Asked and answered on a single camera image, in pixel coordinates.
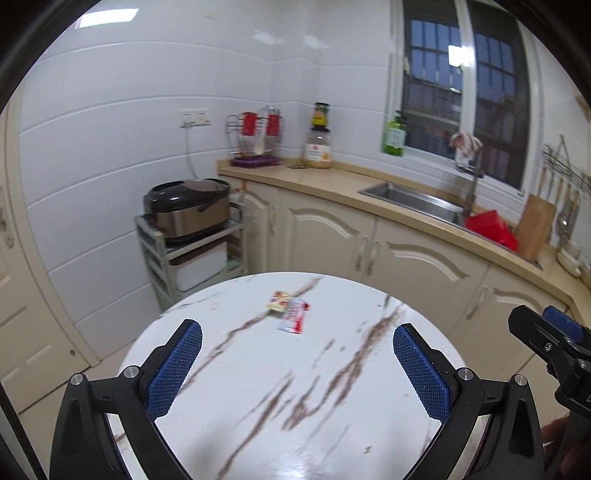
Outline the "right hand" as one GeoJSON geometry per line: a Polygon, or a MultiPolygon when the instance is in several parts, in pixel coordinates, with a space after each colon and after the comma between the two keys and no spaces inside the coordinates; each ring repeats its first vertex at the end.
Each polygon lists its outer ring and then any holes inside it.
{"type": "Polygon", "coordinates": [[[558,450],[562,443],[568,420],[569,418],[564,416],[551,421],[541,429],[546,466],[549,466],[551,460],[555,459],[558,455],[558,450]]]}

